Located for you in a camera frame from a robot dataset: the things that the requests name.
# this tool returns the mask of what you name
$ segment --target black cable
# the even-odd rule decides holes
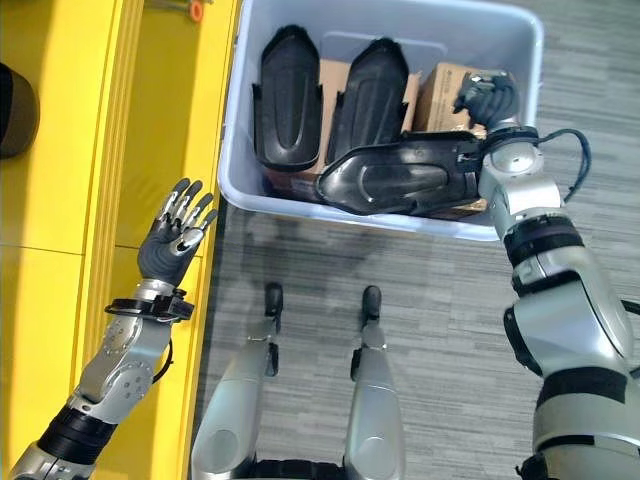
[[[580,161],[580,170],[578,171],[576,181],[573,183],[573,186],[569,187],[569,193],[564,197],[565,203],[571,200],[571,197],[573,197],[580,189],[591,170],[591,146],[589,145],[589,140],[587,140],[587,137],[585,137],[580,130],[576,130],[574,128],[561,128],[560,130],[556,130],[546,137],[541,138],[537,142],[538,144],[548,142],[549,140],[553,140],[554,138],[558,138],[566,134],[575,135],[578,138],[580,146],[582,147],[582,159]]]
[[[156,383],[158,380],[160,380],[165,373],[167,373],[167,370],[169,370],[169,367],[171,366],[171,364],[173,363],[173,342],[171,341],[171,339],[169,339],[169,353],[167,354],[167,359],[164,361],[164,365],[162,365],[162,368],[158,371],[158,373],[156,373],[153,376],[153,383]]]

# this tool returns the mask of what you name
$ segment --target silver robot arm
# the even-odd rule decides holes
[[[638,479],[640,388],[629,373],[625,309],[542,172],[537,132],[515,120],[509,76],[468,77],[456,107],[489,132],[479,192],[520,297],[504,326],[518,361],[544,378],[534,455],[518,473],[525,480]]]
[[[45,433],[27,447],[9,478],[83,480],[112,433],[144,398],[161,373],[153,369],[169,345],[171,326],[189,318],[192,306],[177,289],[206,230],[216,216],[198,217],[213,200],[204,195],[188,207],[202,183],[182,179],[156,216],[138,253],[143,280],[131,299],[116,299],[114,315],[96,356]]]

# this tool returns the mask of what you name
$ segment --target white plastic bin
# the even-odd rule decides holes
[[[521,121],[534,125],[543,28],[532,13],[511,6],[464,0],[245,0],[229,86],[218,182],[233,205],[258,212],[334,222],[495,240],[486,214],[464,221],[405,215],[359,217],[306,202],[266,196],[253,150],[251,85],[259,81],[262,50],[278,28],[307,29],[321,57],[351,62],[372,40],[388,36],[402,45],[412,72],[425,75],[437,62],[505,69],[518,81]]]

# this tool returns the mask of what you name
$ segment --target black plastic part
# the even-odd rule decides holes
[[[267,364],[267,377],[275,377],[278,375],[280,368],[280,350],[278,344],[269,343],[269,363]]]
[[[362,292],[362,316],[364,322],[368,320],[379,320],[380,309],[382,307],[382,292],[375,285],[369,285]]]
[[[549,375],[542,386],[536,408],[546,401],[572,393],[587,393],[625,403],[627,377],[602,367],[582,367],[562,370]]]
[[[338,94],[327,164],[350,150],[395,141],[407,110],[403,103],[409,67],[400,45],[389,38],[371,44],[353,61],[347,86]]]
[[[595,445],[596,439],[592,435],[563,435],[553,437],[542,442],[538,446],[538,451],[542,452],[548,448],[560,447],[562,445]]]
[[[183,300],[185,293],[176,289],[173,295],[157,295],[153,301],[116,298],[104,311],[112,315],[135,315],[149,319],[188,320],[193,314],[193,305]]]
[[[262,53],[253,86],[254,147],[268,168],[297,172],[318,160],[322,126],[320,58],[307,32],[278,30]]]
[[[362,349],[357,348],[353,351],[351,356],[351,372],[350,377],[352,381],[356,381],[358,378],[358,369],[360,368],[360,359],[362,358]]]
[[[528,283],[526,285],[520,282],[518,277],[513,277],[512,285],[513,289],[516,291],[519,297],[524,297],[525,295],[529,295],[531,293],[541,292],[542,290],[547,290],[549,288],[558,287],[560,285],[564,285],[565,283],[575,282],[580,280],[580,275],[576,272],[562,272],[557,275],[552,275],[551,277],[541,278],[533,283]]]
[[[524,366],[531,370],[538,376],[542,376],[542,369],[536,359],[533,358],[527,344],[524,342],[522,338],[522,334],[520,333],[520,328],[518,328],[518,322],[516,321],[515,314],[513,312],[513,307],[508,308],[504,312],[504,330],[507,334],[507,338],[509,339],[509,343],[511,344],[511,348],[513,348],[513,353],[516,355],[516,360]]]
[[[405,135],[399,142],[360,147],[318,177],[316,190],[329,205],[356,215],[431,211],[477,200],[474,169],[479,140],[469,132]]]
[[[529,457],[522,464],[522,468],[516,467],[516,472],[522,477],[522,480],[551,480],[547,462],[542,453],[536,453]]]
[[[640,315],[640,304],[636,302],[632,302],[630,300],[620,300],[622,302],[622,306],[624,309],[635,315]]]
[[[517,224],[504,238],[509,261],[514,267],[529,257],[556,248],[583,247],[580,234],[567,217],[541,215]]]
[[[38,440],[38,448],[67,462],[93,465],[116,427],[65,405]]]
[[[264,315],[273,317],[276,322],[276,333],[280,333],[284,293],[282,285],[271,282],[264,287]]]
[[[307,460],[262,460],[253,467],[250,478],[347,479],[344,468],[338,465]]]

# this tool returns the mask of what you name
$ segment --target yellow cabinet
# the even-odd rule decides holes
[[[36,140],[0,162],[2,474],[93,356],[103,308],[180,177],[214,192],[239,0],[193,23],[142,0],[0,0],[0,57],[37,92]],[[174,365],[116,431],[96,479],[186,478],[215,229],[183,287]]]

